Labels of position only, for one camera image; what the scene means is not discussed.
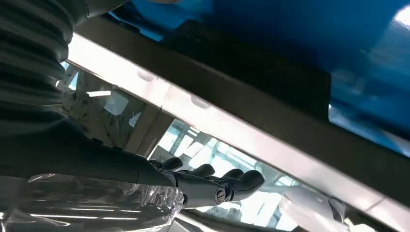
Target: robotic hand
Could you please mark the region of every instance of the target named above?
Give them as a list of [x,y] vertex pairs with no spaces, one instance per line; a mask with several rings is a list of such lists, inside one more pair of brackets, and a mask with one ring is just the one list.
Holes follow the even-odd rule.
[[193,171],[172,172],[182,167],[179,158],[171,158],[164,163],[151,160],[150,163],[182,189],[185,208],[239,201],[249,197],[264,183],[264,178],[256,170],[243,173],[240,169],[232,169],[218,178],[212,176],[215,170],[209,164],[203,164]]

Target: plastic wrap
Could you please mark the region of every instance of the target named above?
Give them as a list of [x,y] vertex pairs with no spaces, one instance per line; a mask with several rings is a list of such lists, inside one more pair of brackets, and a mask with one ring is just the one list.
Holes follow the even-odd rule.
[[182,191],[174,187],[60,174],[0,181],[7,189],[0,195],[3,231],[155,232],[183,204]]

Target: blue surface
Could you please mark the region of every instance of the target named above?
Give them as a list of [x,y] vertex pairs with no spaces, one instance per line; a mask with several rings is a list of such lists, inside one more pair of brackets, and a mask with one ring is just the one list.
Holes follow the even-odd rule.
[[[133,0],[131,4],[164,33],[194,19],[319,67],[332,75],[332,102],[335,107],[343,105],[341,112],[349,120],[366,121],[366,128],[373,131],[410,139],[410,7],[404,10],[409,1],[182,0],[156,4]],[[161,35],[152,38],[158,41]],[[360,134],[352,126],[356,124],[341,126]],[[389,141],[380,141],[376,142],[405,153]]]

